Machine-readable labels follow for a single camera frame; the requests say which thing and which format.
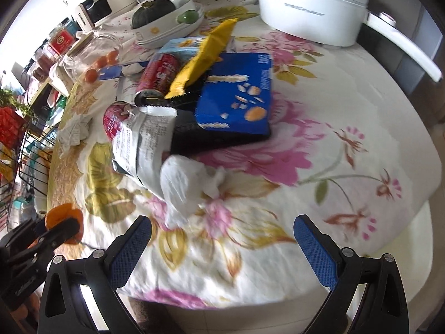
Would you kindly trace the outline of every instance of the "white handle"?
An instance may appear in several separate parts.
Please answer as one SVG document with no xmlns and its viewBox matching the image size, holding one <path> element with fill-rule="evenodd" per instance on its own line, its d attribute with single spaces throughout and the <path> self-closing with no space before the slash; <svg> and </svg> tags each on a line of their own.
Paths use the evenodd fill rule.
<svg viewBox="0 0 445 334">
<path fill-rule="evenodd" d="M 415 43 L 413 43 L 400 31 L 373 14 L 368 14 L 365 24 L 392 41 L 400 49 L 412 57 L 412 59 L 425 70 L 431 79 L 434 80 L 434 82 L 437 83 L 442 79 L 442 72 L 435 62 L 433 62 L 428 55 L 426 55 Z"/>
</svg>

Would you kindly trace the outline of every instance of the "green plant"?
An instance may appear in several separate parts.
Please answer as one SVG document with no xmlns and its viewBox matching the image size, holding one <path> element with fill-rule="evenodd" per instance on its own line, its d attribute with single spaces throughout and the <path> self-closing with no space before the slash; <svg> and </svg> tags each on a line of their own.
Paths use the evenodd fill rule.
<svg viewBox="0 0 445 334">
<path fill-rule="evenodd" d="M 10 89 L 0 89 L 0 107 L 11 107 L 21 111 L 25 116 L 32 116 L 33 110 L 30 106 L 19 103 L 15 93 Z"/>
</svg>

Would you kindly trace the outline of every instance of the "metal screw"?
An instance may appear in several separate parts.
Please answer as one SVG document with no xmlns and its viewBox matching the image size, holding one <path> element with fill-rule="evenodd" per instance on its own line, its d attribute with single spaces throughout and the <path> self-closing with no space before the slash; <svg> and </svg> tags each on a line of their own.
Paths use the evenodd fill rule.
<svg viewBox="0 0 445 334">
<path fill-rule="evenodd" d="M 57 255 L 54 259 L 53 259 L 53 263 L 55 264 L 60 264 L 63 260 L 63 257 L 61 255 Z"/>
<path fill-rule="evenodd" d="M 354 256 L 354 251 L 348 247 L 344 248 L 343 250 L 341 250 L 341 252 L 343 253 L 343 255 L 345 255 L 346 257 L 353 257 Z"/>
<path fill-rule="evenodd" d="M 394 261 L 394 256 L 391 255 L 391 254 L 385 254 L 385 255 L 384 255 L 384 258 L 385 258 L 385 260 L 388 261 L 388 262 L 393 262 L 393 261 Z"/>
<path fill-rule="evenodd" d="M 95 252 L 93 252 L 93 257 L 95 259 L 99 259 L 99 258 L 101 258 L 104 255 L 104 253 L 105 253 L 104 250 L 101 250 L 101 249 L 96 250 Z"/>
</svg>

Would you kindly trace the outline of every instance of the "soda can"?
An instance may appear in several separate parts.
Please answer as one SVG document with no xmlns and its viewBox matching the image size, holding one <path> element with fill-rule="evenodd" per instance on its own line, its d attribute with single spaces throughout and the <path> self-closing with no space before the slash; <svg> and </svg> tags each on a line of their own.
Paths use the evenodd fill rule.
<svg viewBox="0 0 445 334">
<path fill-rule="evenodd" d="M 136 95 L 143 93 L 144 97 L 163 98 L 179 72 L 179 67 L 179 60 L 175 56 L 155 54 L 139 80 Z"/>
</svg>

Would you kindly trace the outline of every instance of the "floral tablecloth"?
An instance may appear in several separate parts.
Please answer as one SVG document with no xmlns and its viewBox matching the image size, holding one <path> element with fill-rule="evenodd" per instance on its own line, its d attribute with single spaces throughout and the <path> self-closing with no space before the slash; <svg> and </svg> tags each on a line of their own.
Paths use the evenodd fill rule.
<svg viewBox="0 0 445 334">
<path fill-rule="evenodd" d="M 128 27 L 126 17 L 110 28 Z M 77 85 L 68 101 L 62 127 L 74 113 L 93 120 L 90 137 L 64 156 L 57 144 L 51 164 L 49 206 L 73 202 L 84 212 L 86 246 L 62 251 L 88 256 L 137 216 L 150 217 L 152 240 L 122 289 L 129 296 L 190 309 L 303 297 L 319 283 L 293 238 L 296 216 L 307 214 L 340 247 L 370 254 L 403 230 L 439 184 L 440 161 L 420 118 L 364 49 L 324 48 L 274 31 L 258 5 L 217 5 L 194 34 L 233 17 L 237 51 L 274 59 L 272 136 L 196 157 L 228 175 L 186 229 L 167 229 L 164 202 L 113 172 L 102 117 L 117 80 Z M 154 53 L 134 39 L 124 47 L 126 61 Z"/>
</svg>

